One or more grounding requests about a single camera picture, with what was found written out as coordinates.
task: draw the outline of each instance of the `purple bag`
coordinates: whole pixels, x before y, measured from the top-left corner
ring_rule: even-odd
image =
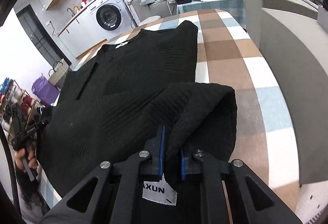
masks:
[[[41,102],[46,106],[54,103],[59,95],[58,89],[48,82],[43,75],[33,83],[32,93],[39,97]]]

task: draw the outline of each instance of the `blue shoe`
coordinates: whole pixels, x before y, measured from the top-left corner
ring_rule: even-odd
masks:
[[[9,91],[9,86],[8,85],[0,85],[0,93],[2,93],[3,95],[6,95]]]
[[[9,79],[8,77],[5,78],[5,81],[3,82],[4,85],[11,86],[13,84],[13,79]]]

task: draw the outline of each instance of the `washing machine door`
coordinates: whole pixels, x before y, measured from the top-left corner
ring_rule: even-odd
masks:
[[[114,5],[101,6],[97,10],[96,19],[99,25],[108,31],[117,29],[122,22],[121,12]]]

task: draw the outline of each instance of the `metal bolt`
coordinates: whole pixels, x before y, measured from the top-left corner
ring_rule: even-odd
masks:
[[[101,162],[100,167],[101,168],[109,168],[110,167],[110,162],[103,161],[103,162]]]
[[[235,167],[238,167],[238,168],[240,168],[243,164],[244,163],[241,160],[239,160],[239,159],[236,159],[236,160],[233,161],[233,165]]]
[[[140,157],[147,157],[147,156],[149,156],[149,152],[146,151],[146,150],[143,150],[143,151],[141,151],[141,152],[139,153],[139,156],[140,156]]]
[[[205,153],[203,150],[198,149],[194,152],[194,155],[195,156],[203,156],[203,155],[205,155]]]

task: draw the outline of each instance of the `triangular cutout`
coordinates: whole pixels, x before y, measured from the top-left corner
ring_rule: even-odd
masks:
[[[267,196],[260,186],[251,177],[246,177],[246,184],[251,194],[256,211],[272,207],[274,202]]]
[[[97,186],[98,178],[92,178],[86,185],[83,186],[66,205],[80,213],[86,212],[88,209],[91,197]]]

